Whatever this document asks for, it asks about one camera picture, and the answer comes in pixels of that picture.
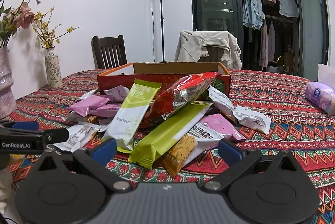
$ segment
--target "purple snack wrapper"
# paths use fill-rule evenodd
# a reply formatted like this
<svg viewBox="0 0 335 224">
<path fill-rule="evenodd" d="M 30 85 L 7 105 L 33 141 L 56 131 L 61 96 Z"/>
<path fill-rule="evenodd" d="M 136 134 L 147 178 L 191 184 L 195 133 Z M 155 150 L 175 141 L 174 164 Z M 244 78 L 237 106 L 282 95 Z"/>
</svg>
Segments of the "purple snack wrapper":
<svg viewBox="0 0 335 224">
<path fill-rule="evenodd" d="M 108 98 L 91 95 L 77 103 L 72 104 L 67 107 L 67 109 L 73 110 L 81 116 L 86 116 L 89 114 L 90 110 L 102 107 L 103 105 L 106 105 L 107 102 Z"/>
<path fill-rule="evenodd" d="M 245 140 L 245 137 L 243 137 L 242 134 L 240 134 L 235 127 L 219 113 L 204 116 L 199 122 L 205 127 L 223 134 L 222 138 L 231 135 L 230 140 Z"/>
<path fill-rule="evenodd" d="M 325 113 L 335 115 L 335 89 L 322 82 L 307 83 L 305 97 Z"/>
<path fill-rule="evenodd" d="M 120 107 L 121 104 L 107 104 L 95 110 L 90 110 L 89 113 L 100 117 L 113 118 Z"/>
</svg>

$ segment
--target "green snack bar wrapper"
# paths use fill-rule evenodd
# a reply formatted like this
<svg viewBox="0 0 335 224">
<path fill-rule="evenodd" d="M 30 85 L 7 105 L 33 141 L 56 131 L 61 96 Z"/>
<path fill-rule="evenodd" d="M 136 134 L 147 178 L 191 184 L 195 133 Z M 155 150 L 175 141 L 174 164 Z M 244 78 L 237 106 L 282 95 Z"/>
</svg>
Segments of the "green snack bar wrapper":
<svg viewBox="0 0 335 224">
<path fill-rule="evenodd" d="M 107 127 L 103 141 L 114 138 L 118 151 L 133 150 L 134 135 L 161 84 L 135 79 L 127 97 Z"/>
<path fill-rule="evenodd" d="M 151 169 L 153 162 L 174 146 L 204 116 L 210 105 L 183 107 L 140 140 L 128 161 Z"/>
</svg>

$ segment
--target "blue gripper pad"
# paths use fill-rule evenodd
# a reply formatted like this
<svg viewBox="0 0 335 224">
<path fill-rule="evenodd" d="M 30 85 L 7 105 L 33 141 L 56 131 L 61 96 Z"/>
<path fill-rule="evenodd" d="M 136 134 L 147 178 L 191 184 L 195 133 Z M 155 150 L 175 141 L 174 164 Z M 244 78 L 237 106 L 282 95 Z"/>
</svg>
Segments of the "blue gripper pad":
<svg viewBox="0 0 335 224">
<path fill-rule="evenodd" d="M 29 121 L 29 122 L 15 122 L 11 126 L 11 128 L 17 130 L 39 130 L 40 126 L 38 122 Z"/>
<path fill-rule="evenodd" d="M 219 151 L 219 156 L 225 163 L 229 166 L 232 166 L 234 163 L 242 160 L 247 155 L 247 152 L 244 149 L 240 149 L 232 142 L 229 142 L 225 139 L 221 139 L 217 146 Z"/>
<path fill-rule="evenodd" d="M 116 140 L 113 138 L 102 142 L 100 145 L 88 151 L 88 155 L 102 166 L 106 166 L 108 162 L 113 159 L 115 154 Z"/>
</svg>

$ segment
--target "red snack bag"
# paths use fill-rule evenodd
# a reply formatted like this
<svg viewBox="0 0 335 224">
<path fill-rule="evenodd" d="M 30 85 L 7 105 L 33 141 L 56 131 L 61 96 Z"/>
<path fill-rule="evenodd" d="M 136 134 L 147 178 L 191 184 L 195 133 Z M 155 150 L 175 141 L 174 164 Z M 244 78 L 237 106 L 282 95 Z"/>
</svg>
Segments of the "red snack bag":
<svg viewBox="0 0 335 224">
<path fill-rule="evenodd" d="M 163 91 L 145 114 L 140 128 L 157 126 L 196 100 L 213 82 L 218 72 L 207 72 L 182 77 L 166 91 Z"/>
</svg>

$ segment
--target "red patterned tablecloth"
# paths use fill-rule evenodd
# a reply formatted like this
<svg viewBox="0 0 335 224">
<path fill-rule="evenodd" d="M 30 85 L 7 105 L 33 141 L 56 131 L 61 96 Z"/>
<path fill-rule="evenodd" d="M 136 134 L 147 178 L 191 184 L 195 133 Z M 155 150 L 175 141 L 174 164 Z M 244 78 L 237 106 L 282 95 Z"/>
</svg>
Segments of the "red patterned tablecloth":
<svg viewBox="0 0 335 224">
<path fill-rule="evenodd" d="M 59 89 L 42 88 L 17 100 L 17 110 L 9 119 L 38 121 L 41 129 L 71 125 L 62 118 L 66 109 L 82 94 L 97 87 L 97 74 L 102 70 L 75 73 L 66 77 Z M 277 154 L 290 150 L 302 165 L 320 196 L 318 215 L 313 223 L 335 223 L 335 117 L 315 107 L 304 97 L 306 79 L 275 73 L 232 70 L 230 98 L 237 104 L 260 111 L 272 118 L 268 135 L 240 127 L 246 137 L 239 144 L 242 148 L 255 148 L 263 154 Z M 136 139 L 143 138 L 137 133 Z M 86 146 L 93 147 L 100 141 L 91 140 Z M 171 182 L 165 169 L 154 167 L 146 170 L 127 162 L 128 155 L 118 153 L 106 166 L 121 177 L 136 182 Z M 27 156 L 22 162 L 12 165 L 13 187 L 18 189 L 27 176 L 36 155 Z M 227 169 L 217 149 L 203 153 L 187 165 L 174 179 L 175 182 L 202 184 Z"/>
</svg>

